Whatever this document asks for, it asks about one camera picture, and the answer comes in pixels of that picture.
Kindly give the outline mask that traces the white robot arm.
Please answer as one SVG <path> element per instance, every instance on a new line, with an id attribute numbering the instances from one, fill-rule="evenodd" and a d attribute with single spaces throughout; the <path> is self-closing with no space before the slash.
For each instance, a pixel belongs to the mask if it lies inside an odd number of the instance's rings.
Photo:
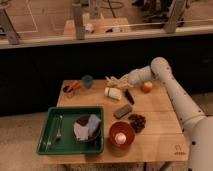
<path id="1" fill-rule="evenodd" d="M 187 171 L 213 171 L 213 116 L 208 116 L 175 79 L 168 61 L 155 57 L 148 66 L 126 74 L 130 86 L 160 80 L 178 121 L 190 140 Z"/>

